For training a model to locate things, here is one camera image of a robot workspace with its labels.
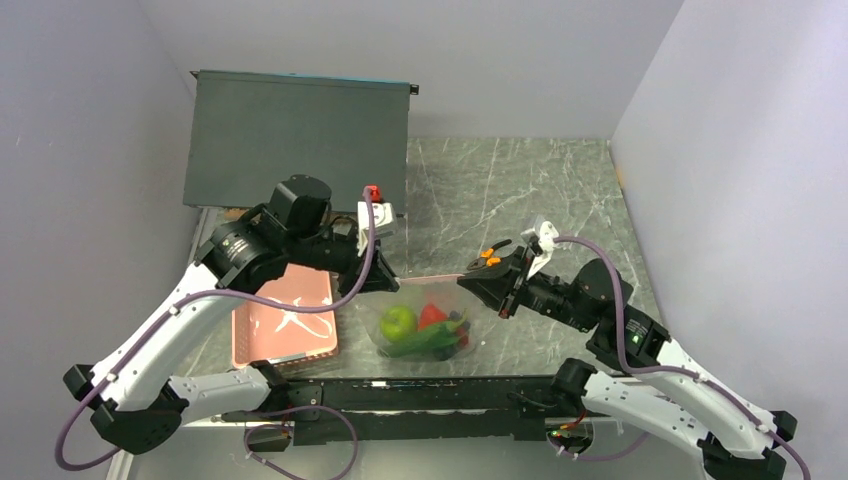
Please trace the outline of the clear zip top bag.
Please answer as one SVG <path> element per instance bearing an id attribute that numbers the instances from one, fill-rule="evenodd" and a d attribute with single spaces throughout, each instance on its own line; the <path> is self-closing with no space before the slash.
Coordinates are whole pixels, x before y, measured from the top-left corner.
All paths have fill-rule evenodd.
<path id="1" fill-rule="evenodd" d="M 416 363 L 470 355 L 489 311 L 457 279 L 456 275 L 401 279 L 394 293 L 359 295 L 354 304 L 356 318 L 376 355 Z"/>

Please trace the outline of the red orange pear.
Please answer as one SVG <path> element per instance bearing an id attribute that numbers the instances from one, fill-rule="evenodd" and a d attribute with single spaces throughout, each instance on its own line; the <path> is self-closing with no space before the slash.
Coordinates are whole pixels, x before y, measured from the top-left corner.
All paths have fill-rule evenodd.
<path id="1" fill-rule="evenodd" d="M 423 331 L 431 325 L 441 323 L 449 318 L 449 315 L 433 303 L 427 303 L 421 309 L 418 316 L 418 330 Z"/>

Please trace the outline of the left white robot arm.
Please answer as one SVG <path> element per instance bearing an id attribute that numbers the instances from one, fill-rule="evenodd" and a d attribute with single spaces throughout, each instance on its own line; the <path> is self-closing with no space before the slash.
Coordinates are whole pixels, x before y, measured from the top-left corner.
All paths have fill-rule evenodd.
<path id="1" fill-rule="evenodd" d="M 115 451 L 140 455 L 200 419 L 253 411 L 272 420 L 285 411 L 285 382 L 267 361 L 196 378 L 175 371 L 196 343 L 246 302 L 321 314 L 360 293 L 398 289 L 379 241 L 395 221 L 392 205 L 378 187 L 364 187 L 355 229 L 341 235 L 325 219 L 331 196 L 327 184 L 308 175 L 279 182 L 269 200 L 213 231 L 173 291 L 121 346 L 93 365 L 77 364 L 64 374 L 78 410 L 90 412 L 102 440 Z M 295 265 L 334 273 L 337 301 L 307 306 L 260 295 L 266 283 Z"/>

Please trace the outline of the black grape bunch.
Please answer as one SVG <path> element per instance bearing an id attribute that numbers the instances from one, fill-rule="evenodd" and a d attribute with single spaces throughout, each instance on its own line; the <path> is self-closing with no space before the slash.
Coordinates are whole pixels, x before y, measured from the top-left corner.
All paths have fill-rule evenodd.
<path id="1" fill-rule="evenodd" d="M 448 320 L 461 320 L 462 323 L 452 332 L 453 337 L 456 339 L 453 344 L 440 347 L 433 351 L 434 358 L 438 361 L 446 361 L 452 359 L 453 357 L 457 356 L 462 350 L 464 350 L 469 344 L 469 332 L 471 329 L 471 324 L 470 321 L 467 319 L 467 315 L 465 313 L 460 313 L 456 310 L 452 310 L 448 314 Z"/>

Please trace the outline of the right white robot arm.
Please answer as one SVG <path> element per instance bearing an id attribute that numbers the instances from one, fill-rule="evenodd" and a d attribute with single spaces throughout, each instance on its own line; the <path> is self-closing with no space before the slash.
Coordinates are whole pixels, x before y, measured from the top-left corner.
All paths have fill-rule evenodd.
<path id="1" fill-rule="evenodd" d="M 596 367 L 573 358 L 553 377 L 557 411 L 589 410 L 615 417 L 664 439 L 702 462 L 712 479 L 781 479 L 793 459 L 806 464 L 790 442 L 796 418 L 745 400 L 695 361 L 669 331 L 629 305 L 630 286 L 594 243 L 596 257 L 572 282 L 541 273 L 546 249 L 531 244 L 505 258 L 483 258 L 458 285 L 502 318 L 525 307 L 569 327 L 592 333 L 587 350 L 603 365 L 657 390 L 632 392 Z"/>

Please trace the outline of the green apple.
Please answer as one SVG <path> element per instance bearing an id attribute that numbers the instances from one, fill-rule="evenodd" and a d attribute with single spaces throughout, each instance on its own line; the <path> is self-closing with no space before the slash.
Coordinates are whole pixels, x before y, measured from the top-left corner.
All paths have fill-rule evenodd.
<path id="1" fill-rule="evenodd" d="M 418 330 L 417 314 L 407 306 L 390 307 L 381 316 L 379 329 L 386 341 L 396 343 Z"/>

